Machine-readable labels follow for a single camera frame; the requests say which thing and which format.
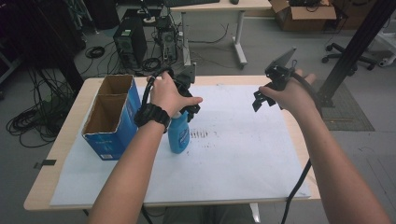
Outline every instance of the forearm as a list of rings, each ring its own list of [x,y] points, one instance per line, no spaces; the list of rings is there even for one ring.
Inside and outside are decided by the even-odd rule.
[[[90,223],[136,223],[163,129],[155,121],[139,128],[96,199]]]
[[[390,223],[388,215],[315,111],[294,116],[331,223]]]

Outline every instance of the large white paper sheet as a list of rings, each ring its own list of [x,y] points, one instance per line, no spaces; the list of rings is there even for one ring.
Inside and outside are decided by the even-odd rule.
[[[279,107],[264,103],[254,112],[253,92],[257,89],[191,86],[191,94],[204,101],[190,123],[190,144],[181,154],[173,154],[167,134],[163,136],[145,203],[256,202],[288,197],[302,168]],[[79,134],[50,204],[92,205],[115,164],[101,161]],[[295,197],[309,196],[303,184]]]

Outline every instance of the spray bottle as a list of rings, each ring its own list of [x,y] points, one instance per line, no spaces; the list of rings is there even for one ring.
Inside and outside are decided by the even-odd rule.
[[[177,112],[172,117],[171,124],[168,128],[168,139],[171,151],[179,154],[190,142],[190,128],[187,122],[188,112],[185,111],[183,114]]]

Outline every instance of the watch strap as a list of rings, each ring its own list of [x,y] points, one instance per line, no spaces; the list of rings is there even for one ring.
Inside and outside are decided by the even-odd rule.
[[[150,120],[155,120],[156,122],[163,124],[163,126],[165,126],[165,130],[163,132],[166,133],[171,118],[160,106],[154,104],[142,105],[134,116],[134,123],[137,127],[141,127],[147,124]]]

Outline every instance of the metal pole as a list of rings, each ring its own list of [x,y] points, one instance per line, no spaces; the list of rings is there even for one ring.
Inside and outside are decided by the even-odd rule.
[[[332,106],[332,97],[335,91],[350,73],[353,64],[358,61],[387,19],[392,15],[395,8],[396,1],[394,0],[376,1],[361,27],[346,46],[346,50],[342,53],[341,58],[335,64],[323,86],[320,87],[318,97],[322,105]]]

